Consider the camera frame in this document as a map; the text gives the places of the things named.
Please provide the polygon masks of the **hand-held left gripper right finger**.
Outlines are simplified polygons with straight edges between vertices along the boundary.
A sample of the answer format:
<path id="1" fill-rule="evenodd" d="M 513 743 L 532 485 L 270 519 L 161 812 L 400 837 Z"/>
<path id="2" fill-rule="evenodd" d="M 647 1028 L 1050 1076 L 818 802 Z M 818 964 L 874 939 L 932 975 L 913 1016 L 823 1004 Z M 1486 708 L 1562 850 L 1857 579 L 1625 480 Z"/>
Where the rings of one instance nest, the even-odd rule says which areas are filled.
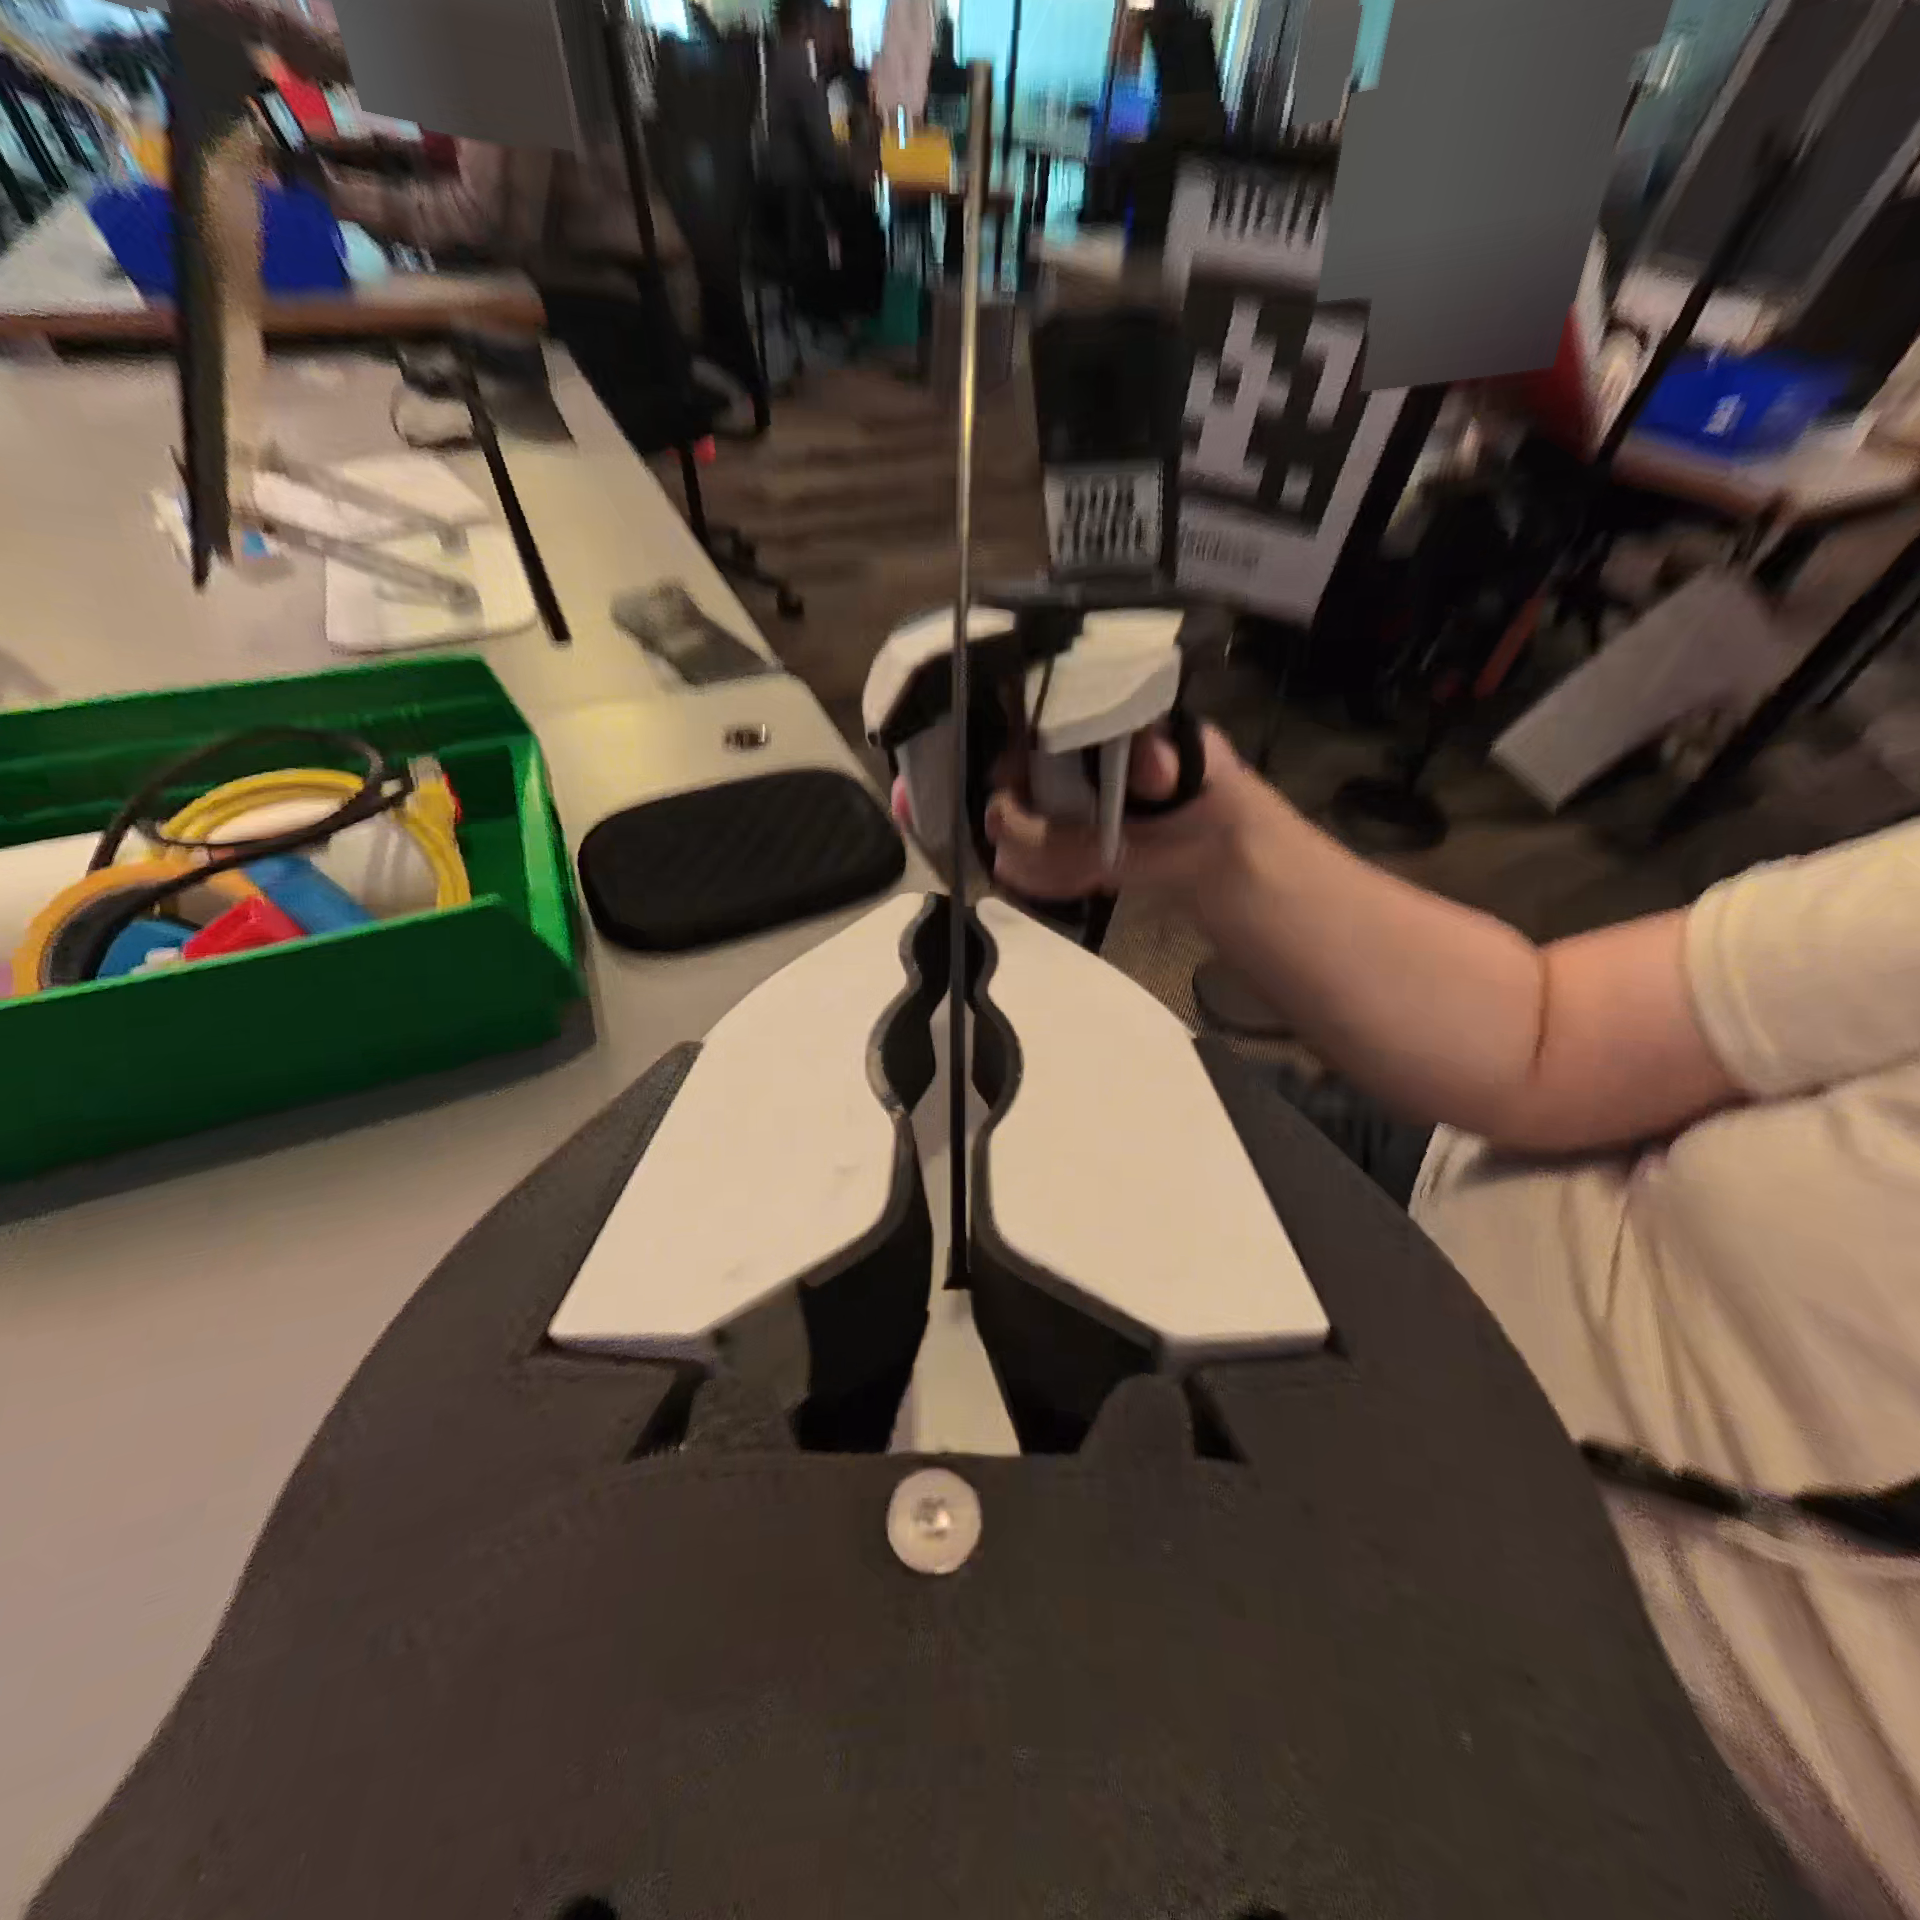
<path id="1" fill-rule="evenodd" d="M 976 920 L 976 1035 L 1011 1046 L 976 1138 L 990 1245 L 1177 1362 L 1320 1354 L 1329 1312 L 1194 1032 L 1020 907 Z"/>

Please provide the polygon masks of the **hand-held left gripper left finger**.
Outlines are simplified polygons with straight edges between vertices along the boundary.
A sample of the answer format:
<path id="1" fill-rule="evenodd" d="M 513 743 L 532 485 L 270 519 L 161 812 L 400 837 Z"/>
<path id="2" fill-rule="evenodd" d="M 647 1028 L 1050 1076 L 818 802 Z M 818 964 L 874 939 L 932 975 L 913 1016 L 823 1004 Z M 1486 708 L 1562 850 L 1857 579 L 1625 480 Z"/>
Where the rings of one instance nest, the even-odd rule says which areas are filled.
<path id="1" fill-rule="evenodd" d="M 548 1340 L 698 1365 L 913 1362 L 938 1007 L 938 896 L 895 896 L 768 975 L 698 1046 Z"/>

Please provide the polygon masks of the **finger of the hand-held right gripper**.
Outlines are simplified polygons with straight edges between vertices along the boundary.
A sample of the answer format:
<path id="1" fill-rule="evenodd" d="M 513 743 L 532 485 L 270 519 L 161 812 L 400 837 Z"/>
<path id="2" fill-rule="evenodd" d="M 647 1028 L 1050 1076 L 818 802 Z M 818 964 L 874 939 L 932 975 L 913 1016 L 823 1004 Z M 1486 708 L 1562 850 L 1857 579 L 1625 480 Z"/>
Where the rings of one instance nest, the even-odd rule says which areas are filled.
<path id="1" fill-rule="evenodd" d="M 1168 715 L 1185 679 L 1185 608 L 1094 608 L 1057 655 L 1032 667 L 1032 744 L 1099 749 Z"/>
<path id="2" fill-rule="evenodd" d="M 897 822 L 942 868 L 953 863 L 953 818 L 964 812 L 969 850 L 993 871 L 988 806 L 1018 749 L 1018 707 L 1035 618 L 1024 608 L 967 613 L 967 702 L 953 698 L 956 611 L 938 608 L 895 629 L 863 691 L 863 730 L 886 756 Z"/>

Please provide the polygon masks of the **black plate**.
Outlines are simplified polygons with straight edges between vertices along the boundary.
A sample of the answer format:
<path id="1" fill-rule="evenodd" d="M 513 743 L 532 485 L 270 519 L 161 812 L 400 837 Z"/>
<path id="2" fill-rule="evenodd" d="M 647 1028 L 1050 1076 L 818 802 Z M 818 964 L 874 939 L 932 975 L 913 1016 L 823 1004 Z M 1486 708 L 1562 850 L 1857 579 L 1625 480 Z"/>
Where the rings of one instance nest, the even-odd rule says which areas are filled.
<path id="1" fill-rule="evenodd" d="M 948 1278 L 947 1286 L 972 1286 L 969 1245 L 969 661 L 974 611 L 974 492 L 982 227 L 993 182 L 993 61 L 967 67 L 967 166 L 963 191 L 963 291 L 958 296 L 956 364 L 956 596 L 951 611 L 951 804 L 948 804 Z"/>

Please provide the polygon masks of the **grey desk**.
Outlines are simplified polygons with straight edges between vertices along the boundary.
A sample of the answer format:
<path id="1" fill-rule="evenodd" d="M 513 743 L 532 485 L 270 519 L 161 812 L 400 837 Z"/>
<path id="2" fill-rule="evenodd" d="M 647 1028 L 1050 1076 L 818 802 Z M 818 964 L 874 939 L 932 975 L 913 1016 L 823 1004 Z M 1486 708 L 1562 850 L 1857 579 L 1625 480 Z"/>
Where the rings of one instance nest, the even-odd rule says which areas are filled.
<path id="1" fill-rule="evenodd" d="M 778 675 L 678 693 L 611 618 L 682 583 L 772 655 L 679 500 L 548 352 L 564 442 L 506 437 L 571 630 L 494 640 L 568 850 L 603 814 L 743 766 L 858 758 Z M 4 703 L 330 663 L 321 581 L 194 591 L 154 524 L 171 387 L 4 364 Z M 3 1910 L 39 1883 L 177 1702 L 306 1443 L 428 1270 L 678 1042 L 854 910 L 692 955 L 585 936 L 590 1012 L 554 1046 L 4 1188 Z"/>

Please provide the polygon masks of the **person's right hand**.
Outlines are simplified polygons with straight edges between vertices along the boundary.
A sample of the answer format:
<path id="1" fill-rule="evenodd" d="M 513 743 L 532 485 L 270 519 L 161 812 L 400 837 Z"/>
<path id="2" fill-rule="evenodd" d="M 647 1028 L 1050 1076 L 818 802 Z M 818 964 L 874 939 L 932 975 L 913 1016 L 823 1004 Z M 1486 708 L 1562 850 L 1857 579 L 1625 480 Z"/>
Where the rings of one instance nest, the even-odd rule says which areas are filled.
<path id="1" fill-rule="evenodd" d="M 993 876 L 1003 894 L 1032 902 L 1080 902 L 1130 887 L 1170 894 L 1185 902 L 1212 898 L 1232 876 L 1295 845 L 1303 818 L 1266 783 L 1212 722 L 1195 733 L 1201 786 L 1194 797 L 1161 810 L 1182 771 L 1170 731 L 1138 733 L 1126 768 L 1126 797 L 1136 804 L 1120 818 L 1120 840 L 1105 850 L 1089 822 L 1041 814 L 1024 763 L 1008 758 L 995 778 L 985 812 Z"/>

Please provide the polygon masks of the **black-and-white marker sign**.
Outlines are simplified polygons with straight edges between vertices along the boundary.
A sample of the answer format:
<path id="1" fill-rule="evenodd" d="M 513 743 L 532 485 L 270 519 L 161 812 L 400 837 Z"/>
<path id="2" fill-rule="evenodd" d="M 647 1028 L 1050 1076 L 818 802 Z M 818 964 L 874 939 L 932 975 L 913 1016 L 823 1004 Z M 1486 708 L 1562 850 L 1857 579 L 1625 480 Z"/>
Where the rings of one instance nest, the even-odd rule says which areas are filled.
<path id="1" fill-rule="evenodd" d="M 1179 583 L 1310 626 L 1353 540 L 1409 390 L 1367 387 L 1362 301 L 1322 294 L 1334 175 L 1182 163 L 1161 252 L 1190 349 Z"/>

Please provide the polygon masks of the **black wrist rest pad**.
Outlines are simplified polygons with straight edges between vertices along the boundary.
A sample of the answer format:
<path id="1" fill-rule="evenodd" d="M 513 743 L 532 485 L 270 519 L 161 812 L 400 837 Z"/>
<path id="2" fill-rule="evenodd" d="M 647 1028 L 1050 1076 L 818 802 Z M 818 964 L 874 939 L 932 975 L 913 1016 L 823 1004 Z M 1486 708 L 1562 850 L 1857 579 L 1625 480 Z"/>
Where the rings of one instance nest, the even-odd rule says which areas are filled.
<path id="1" fill-rule="evenodd" d="M 891 891 L 905 843 L 874 792 L 809 766 L 625 806 L 577 854 L 598 932 L 626 954 L 696 954 Z"/>

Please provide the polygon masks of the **green plastic bin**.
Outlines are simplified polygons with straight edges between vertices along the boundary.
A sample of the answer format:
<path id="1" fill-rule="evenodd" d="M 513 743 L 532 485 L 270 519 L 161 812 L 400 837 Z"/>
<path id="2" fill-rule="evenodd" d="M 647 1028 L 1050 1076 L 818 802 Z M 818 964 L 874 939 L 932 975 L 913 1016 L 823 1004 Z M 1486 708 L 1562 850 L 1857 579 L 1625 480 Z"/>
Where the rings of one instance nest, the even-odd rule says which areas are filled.
<path id="1" fill-rule="evenodd" d="M 8 1183 L 532 1048 L 585 995 L 545 756 L 478 655 L 8 711 L 4 847 L 94 838 L 168 760 L 278 725 L 343 731 L 396 760 L 440 758 L 473 898 L 4 998 Z"/>

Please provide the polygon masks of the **white roll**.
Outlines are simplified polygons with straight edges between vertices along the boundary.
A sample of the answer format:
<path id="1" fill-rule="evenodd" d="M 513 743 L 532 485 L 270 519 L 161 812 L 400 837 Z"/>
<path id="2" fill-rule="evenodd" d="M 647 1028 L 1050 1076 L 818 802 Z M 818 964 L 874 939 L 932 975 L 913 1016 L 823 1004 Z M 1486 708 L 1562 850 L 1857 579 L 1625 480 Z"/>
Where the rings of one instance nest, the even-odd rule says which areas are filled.
<path id="1" fill-rule="evenodd" d="M 400 806 L 331 834 L 305 858 L 377 920 L 420 914 L 442 900 L 434 863 Z"/>

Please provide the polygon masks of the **white stand base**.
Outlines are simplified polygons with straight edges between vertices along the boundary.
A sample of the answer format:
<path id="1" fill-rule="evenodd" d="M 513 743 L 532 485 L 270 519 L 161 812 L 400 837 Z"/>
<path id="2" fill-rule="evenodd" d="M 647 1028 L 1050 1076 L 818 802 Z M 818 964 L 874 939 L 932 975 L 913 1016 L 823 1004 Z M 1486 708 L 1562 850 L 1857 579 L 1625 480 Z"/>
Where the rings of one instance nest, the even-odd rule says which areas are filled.
<path id="1" fill-rule="evenodd" d="M 249 588 L 313 574 L 322 637 L 340 655 L 503 640 L 540 619 L 502 510 L 417 450 L 258 469 L 220 570 Z"/>

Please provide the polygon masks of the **red block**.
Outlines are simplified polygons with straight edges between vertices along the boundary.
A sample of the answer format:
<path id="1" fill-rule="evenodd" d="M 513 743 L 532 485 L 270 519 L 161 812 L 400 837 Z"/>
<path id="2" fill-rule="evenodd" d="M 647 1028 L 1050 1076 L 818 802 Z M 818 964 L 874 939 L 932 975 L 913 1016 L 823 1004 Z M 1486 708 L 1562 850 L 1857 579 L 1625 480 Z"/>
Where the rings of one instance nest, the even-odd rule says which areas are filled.
<path id="1" fill-rule="evenodd" d="M 306 936 L 283 907 L 268 896 L 247 896 L 198 927 L 179 949 L 185 964 L 238 954 L 256 954 Z"/>

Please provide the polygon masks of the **blue plastic bin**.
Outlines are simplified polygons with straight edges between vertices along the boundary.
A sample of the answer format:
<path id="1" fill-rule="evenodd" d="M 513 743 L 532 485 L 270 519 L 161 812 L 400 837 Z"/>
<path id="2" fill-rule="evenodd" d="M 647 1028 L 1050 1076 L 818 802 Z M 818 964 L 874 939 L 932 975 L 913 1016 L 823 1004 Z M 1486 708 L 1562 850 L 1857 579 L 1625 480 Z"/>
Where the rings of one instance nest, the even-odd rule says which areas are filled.
<path id="1" fill-rule="evenodd" d="M 1760 460 L 1795 447 L 1847 394 L 1852 370 L 1791 349 L 1686 349 L 1634 431 L 1696 452 Z"/>
<path id="2" fill-rule="evenodd" d="M 313 191 L 280 182 L 256 189 L 260 285 L 275 296 L 335 294 L 351 285 L 343 228 Z M 152 301 L 177 300 L 177 200 L 168 186 L 102 182 L 84 210 L 112 262 Z"/>

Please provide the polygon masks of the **yellow tape roll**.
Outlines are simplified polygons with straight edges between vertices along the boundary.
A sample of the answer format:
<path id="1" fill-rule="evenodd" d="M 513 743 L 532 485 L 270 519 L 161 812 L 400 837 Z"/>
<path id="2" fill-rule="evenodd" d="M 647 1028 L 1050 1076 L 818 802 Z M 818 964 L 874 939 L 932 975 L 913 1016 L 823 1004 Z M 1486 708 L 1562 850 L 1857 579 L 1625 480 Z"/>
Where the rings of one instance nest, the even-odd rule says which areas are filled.
<path id="1" fill-rule="evenodd" d="M 83 987 L 108 968 L 108 951 L 137 923 L 161 923 L 161 947 L 187 936 L 256 898 L 242 871 L 211 871 L 187 854 L 144 854 L 70 883 L 27 923 L 9 959 L 14 998 Z"/>

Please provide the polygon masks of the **black pole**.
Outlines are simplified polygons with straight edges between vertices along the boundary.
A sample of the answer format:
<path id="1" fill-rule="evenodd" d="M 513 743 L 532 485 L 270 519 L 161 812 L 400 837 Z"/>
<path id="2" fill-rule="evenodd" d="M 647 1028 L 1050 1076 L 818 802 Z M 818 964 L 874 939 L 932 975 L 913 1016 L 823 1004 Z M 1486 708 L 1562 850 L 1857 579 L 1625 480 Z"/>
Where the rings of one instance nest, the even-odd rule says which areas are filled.
<path id="1" fill-rule="evenodd" d="M 198 590 L 234 564 L 256 528 L 270 452 L 265 343 L 268 152 L 258 70 L 217 7 L 171 5 L 168 55 L 170 191 L 177 256 L 177 374 L 184 526 Z"/>

